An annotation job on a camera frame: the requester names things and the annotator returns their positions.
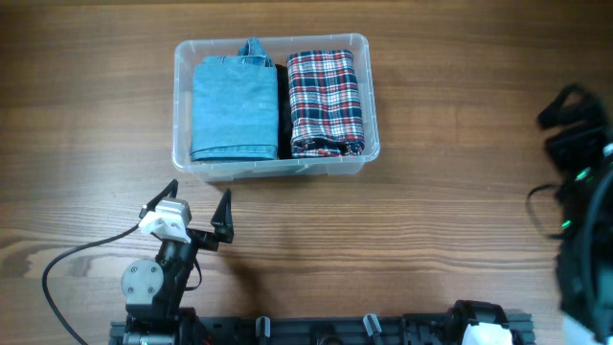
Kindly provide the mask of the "blue jeans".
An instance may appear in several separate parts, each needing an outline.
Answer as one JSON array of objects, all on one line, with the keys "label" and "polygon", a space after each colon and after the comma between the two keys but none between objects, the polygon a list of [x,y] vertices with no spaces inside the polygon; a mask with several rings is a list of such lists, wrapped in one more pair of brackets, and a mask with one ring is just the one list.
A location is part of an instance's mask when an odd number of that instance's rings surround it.
[{"label": "blue jeans", "polygon": [[193,75],[193,161],[274,160],[277,69],[256,38],[234,56],[207,56]]}]

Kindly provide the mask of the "red plaid shirt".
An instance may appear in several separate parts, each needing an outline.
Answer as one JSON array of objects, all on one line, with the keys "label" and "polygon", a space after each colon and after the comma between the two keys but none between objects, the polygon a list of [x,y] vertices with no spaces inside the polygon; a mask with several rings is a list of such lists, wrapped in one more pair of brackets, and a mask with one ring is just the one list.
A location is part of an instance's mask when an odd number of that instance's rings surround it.
[{"label": "red plaid shirt", "polygon": [[292,157],[360,155],[365,131],[352,52],[303,51],[289,55],[286,67]]}]

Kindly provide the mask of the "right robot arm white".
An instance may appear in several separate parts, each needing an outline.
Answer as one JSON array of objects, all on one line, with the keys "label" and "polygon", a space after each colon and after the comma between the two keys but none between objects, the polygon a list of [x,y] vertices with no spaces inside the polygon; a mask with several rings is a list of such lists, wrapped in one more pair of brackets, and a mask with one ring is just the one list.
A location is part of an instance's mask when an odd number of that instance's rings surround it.
[{"label": "right robot arm white", "polygon": [[556,242],[552,284],[567,344],[612,341],[612,119],[602,97],[565,85],[537,115],[560,179],[533,187],[531,225]]}]

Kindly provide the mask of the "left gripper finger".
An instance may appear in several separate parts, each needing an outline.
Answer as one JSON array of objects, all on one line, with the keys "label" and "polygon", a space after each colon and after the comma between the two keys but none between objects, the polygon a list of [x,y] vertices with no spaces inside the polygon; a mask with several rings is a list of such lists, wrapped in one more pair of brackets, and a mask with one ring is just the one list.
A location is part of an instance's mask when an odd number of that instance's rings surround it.
[{"label": "left gripper finger", "polygon": [[227,189],[221,200],[219,201],[216,211],[211,218],[211,224],[215,229],[232,229],[233,228],[233,220],[232,220],[232,192],[230,189]]},{"label": "left gripper finger", "polygon": [[176,198],[178,192],[178,181],[173,179],[158,195],[146,203],[140,213],[147,214],[149,211],[154,211],[155,207],[164,197]]}]

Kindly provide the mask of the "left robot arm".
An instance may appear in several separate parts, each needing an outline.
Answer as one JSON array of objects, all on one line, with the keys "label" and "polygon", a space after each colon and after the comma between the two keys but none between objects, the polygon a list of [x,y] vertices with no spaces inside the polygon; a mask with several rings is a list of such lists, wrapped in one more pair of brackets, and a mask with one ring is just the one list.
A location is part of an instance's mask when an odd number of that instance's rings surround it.
[{"label": "left robot arm", "polygon": [[137,229],[161,241],[154,259],[128,266],[122,277],[127,317],[109,332],[111,344],[178,345],[213,344],[214,338],[195,309],[180,306],[193,270],[199,270],[197,253],[216,252],[219,245],[234,239],[231,213],[232,192],[226,190],[211,219],[212,232],[189,226],[190,205],[177,197],[173,180],[140,212]]}]

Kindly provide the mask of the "black garment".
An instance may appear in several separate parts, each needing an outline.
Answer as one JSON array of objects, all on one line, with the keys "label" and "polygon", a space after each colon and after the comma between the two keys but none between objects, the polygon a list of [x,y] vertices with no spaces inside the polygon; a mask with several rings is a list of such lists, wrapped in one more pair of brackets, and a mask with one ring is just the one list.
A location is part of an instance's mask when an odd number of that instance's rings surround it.
[{"label": "black garment", "polygon": [[290,159],[291,136],[293,123],[289,98],[289,81],[287,68],[281,64],[275,65],[277,70],[279,126],[278,126],[278,156],[280,159]]}]

